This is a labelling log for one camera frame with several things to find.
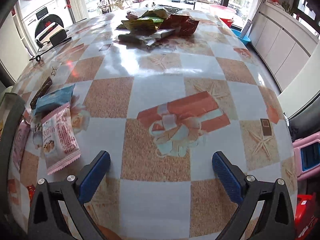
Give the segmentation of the pink crispy cranberry snack packet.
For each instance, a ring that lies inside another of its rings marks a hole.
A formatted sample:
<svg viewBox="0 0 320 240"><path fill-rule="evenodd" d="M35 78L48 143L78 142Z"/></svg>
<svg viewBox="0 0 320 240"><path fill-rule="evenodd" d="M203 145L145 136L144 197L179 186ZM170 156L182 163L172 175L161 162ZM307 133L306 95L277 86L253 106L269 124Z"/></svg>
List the pink crispy cranberry snack packet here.
<svg viewBox="0 0 320 240"><path fill-rule="evenodd" d="M72 128L70 103L51 111L41 119L41 124L47 174L51 175L70 165L81 155Z"/></svg>

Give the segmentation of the light blue snack bar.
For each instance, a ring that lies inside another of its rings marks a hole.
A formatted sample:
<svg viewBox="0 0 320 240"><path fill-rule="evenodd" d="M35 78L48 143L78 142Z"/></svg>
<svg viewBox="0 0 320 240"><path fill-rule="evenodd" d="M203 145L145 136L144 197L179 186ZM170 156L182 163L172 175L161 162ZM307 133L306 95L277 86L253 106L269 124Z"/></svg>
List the light blue snack bar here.
<svg viewBox="0 0 320 240"><path fill-rule="evenodd" d="M66 103L70 103L73 96L74 88L75 84L57 89L49 94L40 97L36 102L36 107L33 111L33 115L37 115L40 113L49 113Z"/></svg>

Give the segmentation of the red plastic stool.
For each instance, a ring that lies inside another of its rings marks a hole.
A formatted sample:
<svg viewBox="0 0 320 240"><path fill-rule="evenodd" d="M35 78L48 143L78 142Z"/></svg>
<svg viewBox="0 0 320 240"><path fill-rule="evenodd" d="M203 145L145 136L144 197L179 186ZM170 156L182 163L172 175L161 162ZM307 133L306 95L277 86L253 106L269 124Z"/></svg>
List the red plastic stool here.
<svg viewBox="0 0 320 240"><path fill-rule="evenodd" d="M299 194L297 196L297 208L295 214L295 239L306 239L315 227L318 217L316 216L316 194Z"/></svg>

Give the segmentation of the small red candy wrapper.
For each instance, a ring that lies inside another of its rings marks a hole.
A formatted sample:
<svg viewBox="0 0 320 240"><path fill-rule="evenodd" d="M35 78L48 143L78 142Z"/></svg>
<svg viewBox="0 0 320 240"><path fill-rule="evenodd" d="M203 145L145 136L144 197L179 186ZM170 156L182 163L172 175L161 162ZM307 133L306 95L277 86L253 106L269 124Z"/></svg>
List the small red candy wrapper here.
<svg viewBox="0 0 320 240"><path fill-rule="evenodd" d="M35 186L29 185L29 186L27 186L27 190L28 190L29 200L30 200L30 204L31 204L31 202L33 200L34 193L35 193Z"/></svg>

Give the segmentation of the pink plastic stool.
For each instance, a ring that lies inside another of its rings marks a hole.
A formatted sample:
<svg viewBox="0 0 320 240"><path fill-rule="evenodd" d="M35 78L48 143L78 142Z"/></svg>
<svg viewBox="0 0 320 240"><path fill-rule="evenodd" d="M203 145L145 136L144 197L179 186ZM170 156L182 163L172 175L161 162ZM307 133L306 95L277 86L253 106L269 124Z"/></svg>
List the pink plastic stool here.
<svg viewBox="0 0 320 240"><path fill-rule="evenodd" d="M293 142L297 180L319 176L319 132Z"/></svg>

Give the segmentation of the mauve pink snack bar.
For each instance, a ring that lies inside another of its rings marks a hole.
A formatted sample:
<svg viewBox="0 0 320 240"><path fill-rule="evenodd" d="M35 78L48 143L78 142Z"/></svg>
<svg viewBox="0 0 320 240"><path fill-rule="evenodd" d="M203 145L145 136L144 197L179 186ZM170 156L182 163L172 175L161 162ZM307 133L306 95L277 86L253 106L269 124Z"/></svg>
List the mauve pink snack bar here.
<svg viewBox="0 0 320 240"><path fill-rule="evenodd" d="M18 172L20 172L21 169L22 157L29 132L30 125L24 119L22 119L15 133L14 143L12 146L12 161Z"/></svg>

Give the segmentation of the dark green storage box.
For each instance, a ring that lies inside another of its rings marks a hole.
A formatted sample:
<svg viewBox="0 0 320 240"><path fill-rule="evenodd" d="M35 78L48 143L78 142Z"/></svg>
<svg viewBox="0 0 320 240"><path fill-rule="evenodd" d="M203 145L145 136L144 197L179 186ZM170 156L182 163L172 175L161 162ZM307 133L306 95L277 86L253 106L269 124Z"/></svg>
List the dark green storage box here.
<svg viewBox="0 0 320 240"><path fill-rule="evenodd" d="M1 102L1 118L4 118L1 134L1 209L9 212L8 170L16 129L25 110L25 101L15 93L5 93Z"/></svg>

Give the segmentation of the dark brown snack bar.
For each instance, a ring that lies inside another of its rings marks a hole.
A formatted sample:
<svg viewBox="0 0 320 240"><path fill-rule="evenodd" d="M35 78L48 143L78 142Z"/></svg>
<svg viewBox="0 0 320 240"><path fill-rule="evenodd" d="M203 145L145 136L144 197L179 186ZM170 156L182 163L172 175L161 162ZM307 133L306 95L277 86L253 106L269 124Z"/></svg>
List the dark brown snack bar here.
<svg viewBox="0 0 320 240"><path fill-rule="evenodd" d="M44 81L44 83L42 84L42 86L40 87L40 89L37 91L37 93L35 94L35 96L30 102L30 107L32 110L36 108L37 100L48 92L52 84L53 84L52 79L50 77L47 77L47 79Z"/></svg>

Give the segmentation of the white cabinet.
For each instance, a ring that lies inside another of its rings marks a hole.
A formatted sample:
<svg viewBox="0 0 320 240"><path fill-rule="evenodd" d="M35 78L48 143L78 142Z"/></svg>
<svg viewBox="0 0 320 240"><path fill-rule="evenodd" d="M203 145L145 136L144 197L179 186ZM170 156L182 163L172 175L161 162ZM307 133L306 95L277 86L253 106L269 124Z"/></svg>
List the white cabinet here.
<svg viewBox="0 0 320 240"><path fill-rule="evenodd" d="M318 43L318 37L298 20L268 2L252 20L249 38L280 90L299 74Z"/></svg>

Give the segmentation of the black power adapter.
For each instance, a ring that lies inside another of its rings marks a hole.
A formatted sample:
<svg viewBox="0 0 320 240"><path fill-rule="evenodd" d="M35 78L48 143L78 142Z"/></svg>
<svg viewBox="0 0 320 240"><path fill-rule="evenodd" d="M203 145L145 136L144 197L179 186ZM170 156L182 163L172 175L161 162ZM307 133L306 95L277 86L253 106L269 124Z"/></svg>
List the black power adapter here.
<svg viewBox="0 0 320 240"><path fill-rule="evenodd" d="M64 41L66 38L67 38L67 33L66 33L65 29L61 29L58 32L56 32L55 34L53 34L49 38L49 40L50 40L52 46L57 46L62 41Z"/></svg>

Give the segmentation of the blue plastic basin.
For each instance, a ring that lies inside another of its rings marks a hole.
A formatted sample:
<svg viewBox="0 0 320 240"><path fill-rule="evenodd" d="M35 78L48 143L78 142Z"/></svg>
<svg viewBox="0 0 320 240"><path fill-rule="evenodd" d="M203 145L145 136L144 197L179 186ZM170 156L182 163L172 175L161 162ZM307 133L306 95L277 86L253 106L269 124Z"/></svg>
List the blue plastic basin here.
<svg viewBox="0 0 320 240"><path fill-rule="evenodd" d="M241 31L238 31L236 29L231 29L231 31L238 37L238 39L244 44L244 45L247 45L248 43L251 42L251 39L244 35L243 37L241 37Z"/></svg>

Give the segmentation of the red plastic bucket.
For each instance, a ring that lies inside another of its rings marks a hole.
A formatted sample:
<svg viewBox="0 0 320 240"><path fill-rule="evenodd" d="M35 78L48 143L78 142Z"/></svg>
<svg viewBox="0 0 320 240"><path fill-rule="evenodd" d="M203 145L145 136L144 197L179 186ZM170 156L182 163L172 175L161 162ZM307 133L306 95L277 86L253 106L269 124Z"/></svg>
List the red plastic bucket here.
<svg viewBox="0 0 320 240"><path fill-rule="evenodd" d="M229 28L231 28L234 20L231 18L231 19L228 19L228 18L220 18L220 20L222 22L224 22Z"/></svg>

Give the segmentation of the white washing machine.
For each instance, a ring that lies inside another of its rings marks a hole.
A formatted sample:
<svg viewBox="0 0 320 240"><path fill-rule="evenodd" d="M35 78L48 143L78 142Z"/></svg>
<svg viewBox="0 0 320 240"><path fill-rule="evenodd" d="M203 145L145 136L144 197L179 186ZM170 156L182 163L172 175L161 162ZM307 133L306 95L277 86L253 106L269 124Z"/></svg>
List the white washing machine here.
<svg viewBox="0 0 320 240"><path fill-rule="evenodd" d="M44 17L58 16L64 27L73 24L66 0L18 0L16 6L22 27L35 51L39 48L35 42L35 37L38 34L37 26Z"/></svg>

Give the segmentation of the red snack bag pile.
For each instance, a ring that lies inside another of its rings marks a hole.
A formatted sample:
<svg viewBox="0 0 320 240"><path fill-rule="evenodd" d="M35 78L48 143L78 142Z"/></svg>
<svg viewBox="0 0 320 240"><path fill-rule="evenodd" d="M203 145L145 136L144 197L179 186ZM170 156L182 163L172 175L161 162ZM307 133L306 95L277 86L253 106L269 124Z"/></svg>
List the red snack bag pile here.
<svg viewBox="0 0 320 240"><path fill-rule="evenodd" d="M189 15L171 14L161 23L158 30L174 29L178 36L191 36L195 33L198 25L199 21Z"/></svg>

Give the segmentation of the green snack bag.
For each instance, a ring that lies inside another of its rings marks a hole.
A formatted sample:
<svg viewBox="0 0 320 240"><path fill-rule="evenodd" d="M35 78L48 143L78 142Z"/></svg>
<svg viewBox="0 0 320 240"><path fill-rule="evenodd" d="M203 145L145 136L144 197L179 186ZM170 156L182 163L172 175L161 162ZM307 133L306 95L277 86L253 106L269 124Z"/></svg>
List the green snack bag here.
<svg viewBox="0 0 320 240"><path fill-rule="evenodd" d="M146 10L130 10L125 19L117 26L118 30L131 32L154 33L160 25L169 18L170 12L164 7L148 8Z"/></svg>

